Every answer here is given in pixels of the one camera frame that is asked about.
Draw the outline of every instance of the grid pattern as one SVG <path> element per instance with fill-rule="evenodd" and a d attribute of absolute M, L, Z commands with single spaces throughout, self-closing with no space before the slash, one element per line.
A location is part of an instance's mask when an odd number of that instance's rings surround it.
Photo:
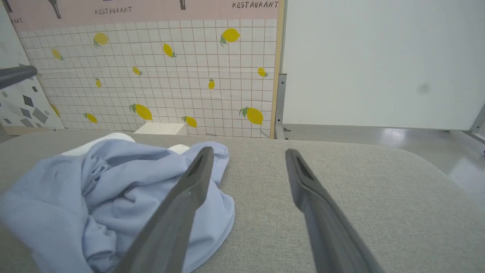
<path fill-rule="evenodd" d="M 228 28 L 241 36 L 222 46 L 219 41 Z M 104 33 L 109 42 L 95 47 L 97 33 Z M 193 117 L 197 127 L 187 125 L 189 134 L 269 137 L 276 19 L 120 23 L 18 36 L 66 128 L 136 131 L 150 122 L 130 111 L 137 103 L 150 110 L 153 122 L 184 123 L 182 117 Z M 164 43 L 175 58 L 164 53 Z M 55 58 L 52 49 L 63 60 Z M 258 68 L 268 76 L 260 76 Z M 214 89 L 209 89 L 209 78 Z M 262 113 L 262 125 L 239 114 L 245 107 Z"/>

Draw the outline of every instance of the gray fabric surface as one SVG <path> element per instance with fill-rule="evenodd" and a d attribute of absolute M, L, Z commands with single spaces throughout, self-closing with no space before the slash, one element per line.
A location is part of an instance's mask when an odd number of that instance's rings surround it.
<path fill-rule="evenodd" d="M 0 145 L 0 192 L 41 158 L 103 136 L 41 132 Z M 297 149 L 388 273 L 485 271 L 485 211 L 424 159 L 361 144 L 131 135 L 169 147 L 213 140 L 229 148 L 221 190 L 232 232 L 197 273 L 314 272 L 304 217 L 292 203 L 284 152 Z M 30 253 L 0 229 L 0 272 L 36 272 Z"/>

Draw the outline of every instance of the yellow lemon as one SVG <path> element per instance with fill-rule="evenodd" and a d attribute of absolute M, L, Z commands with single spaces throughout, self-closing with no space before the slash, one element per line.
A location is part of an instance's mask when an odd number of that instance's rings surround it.
<path fill-rule="evenodd" d="M 89 121 L 92 122 L 92 123 L 97 123 L 96 117 L 89 114 L 89 113 L 84 113 L 84 117 L 89 119 Z"/>
<path fill-rule="evenodd" d="M 188 116 L 184 116 L 182 118 L 182 120 L 184 122 L 187 122 L 187 125 L 189 125 L 191 127 L 194 127 L 194 128 L 197 128 L 197 121 L 195 121 L 194 118 L 191 118 L 191 117 L 188 117 Z"/>
<path fill-rule="evenodd" d="M 261 77 L 268 77 L 268 73 L 266 73 L 266 71 L 264 71 L 264 68 L 258 68 L 258 74 L 261 76 Z"/>
<path fill-rule="evenodd" d="M 98 32 L 96 35 L 94 35 L 94 46 L 96 48 L 100 47 L 100 45 L 106 45 L 108 43 L 109 38 L 106 36 L 106 34 Z"/>
<path fill-rule="evenodd" d="M 95 78 L 95 79 L 96 79 L 96 86 L 98 88 L 101 88 L 101 81 L 98 78 Z"/>
<path fill-rule="evenodd" d="M 175 58 L 177 57 L 177 54 L 172 50 L 172 48 L 167 45 L 167 44 L 163 44 L 163 52 L 165 52 L 165 54 L 167 54 L 167 56 L 169 56 L 170 58 Z"/>
<path fill-rule="evenodd" d="M 141 72 L 137 67 L 133 67 L 133 72 L 135 72 L 135 74 L 138 76 L 143 75 L 143 72 Z"/>
<path fill-rule="evenodd" d="M 226 29 L 221 35 L 221 46 L 227 43 L 234 43 L 241 35 L 235 29 Z"/>
<path fill-rule="evenodd" d="M 129 106 L 129 109 L 133 113 L 138 113 L 138 115 L 142 119 L 153 120 L 152 117 L 151 117 L 150 110 L 148 108 L 146 108 L 145 106 L 141 105 L 141 104 L 134 103 L 134 104 L 132 104 L 132 105 Z"/>
<path fill-rule="evenodd" d="M 57 110 L 57 107 L 56 107 L 55 105 L 52 105 L 52 104 L 50 104 L 50 106 L 52 107 L 52 109 L 54 109 L 54 112 L 56 112 L 56 115 L 57 115 L 58 117 L 61 117 L 61 115 L 59 115 L 59 110 Z"/>
<path fill-rule="evenodd" d="M 57 51 L 57 49 L 52 49 L 52 55 L 54 55 L 54 57 L 58 60 L 61 60 L 61 61 L 64 60 L 64 57 L 62 57 L 62 55 L 59 53 L 59 51 Z"/>
<path fill-rule="evenodd" d="M 246 107 L 239 110 L 239 115 L 241 115 L 241 113 L 243 117 L 246 117 L 247 115 L 247 119 L 250 122 L 259 125 L 263 124 L 263 114 L 259 110 L 251 107 Z"/>
<path fill-rule="evenodd" d="M 215 82 L 213 79 L 209 79 L 209 89 L 214 89 L 215 87 Z"/>

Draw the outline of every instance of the pink banner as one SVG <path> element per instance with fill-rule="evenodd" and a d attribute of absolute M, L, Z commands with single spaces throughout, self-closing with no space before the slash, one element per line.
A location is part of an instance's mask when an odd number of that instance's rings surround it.
<path fill-rule="evenodd" d="M 279 1 L 2 0 L 17 31 L 110 23 L 276 19 Z"/>

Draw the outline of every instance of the blue cloth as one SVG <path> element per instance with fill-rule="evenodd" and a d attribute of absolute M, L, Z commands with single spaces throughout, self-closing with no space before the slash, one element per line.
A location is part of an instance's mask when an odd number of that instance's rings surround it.
<path fill-rule="evenodd" d="M 183 272 L 221 246 L 234 223 L 234 201 L 218 185 L 229 161 L 216 142 L 183 154 L 104 140 L 84 156 L 39 161 L 0 198 L 0 218 L 33 251 L 43 273 L 109 272 L 203 147 L 214 148 L 207 198 L 197 210 Z"/>

